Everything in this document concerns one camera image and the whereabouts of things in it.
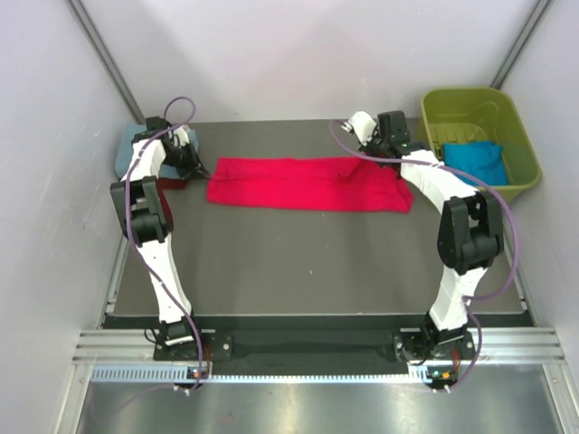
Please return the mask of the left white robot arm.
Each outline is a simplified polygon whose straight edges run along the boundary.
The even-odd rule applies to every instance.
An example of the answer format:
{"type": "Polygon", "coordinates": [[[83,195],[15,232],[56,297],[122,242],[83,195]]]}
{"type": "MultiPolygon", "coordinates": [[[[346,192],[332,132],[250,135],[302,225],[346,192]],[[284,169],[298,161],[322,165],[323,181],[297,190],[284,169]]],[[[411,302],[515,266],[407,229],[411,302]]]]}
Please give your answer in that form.
{"type": "Polygon", "coordinates": [[[174,219],[160,185],[168,165],[183,177],[204,175],[185,124],[147,118],[145,129],[130,140],[128,169],[111,184],[110,196],[122,233],[144,264],[157,298],[158,360],[204,359],[205,338],[195,324],[173,252],[174,219]]]}

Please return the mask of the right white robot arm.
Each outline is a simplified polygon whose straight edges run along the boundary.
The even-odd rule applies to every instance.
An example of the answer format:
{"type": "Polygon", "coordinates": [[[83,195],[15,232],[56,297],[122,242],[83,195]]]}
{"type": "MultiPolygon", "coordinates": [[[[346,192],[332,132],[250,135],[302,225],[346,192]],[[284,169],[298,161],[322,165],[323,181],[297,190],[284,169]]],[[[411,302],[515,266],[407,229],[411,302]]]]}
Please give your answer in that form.
{"type": "Polygon", "coordinates": [[[440,213],[437,251],[443,272],[438,294],[419,337],[403,343],[400,355],[411,355],[418,363],[441,358],[464,339],[470,301],[503,251],[501,205],[492,194],[462,181],[428,146],[411,141],[402,111],[376,118],[358,111],[348,123],[361,153],[391,166],[440,213]]]}

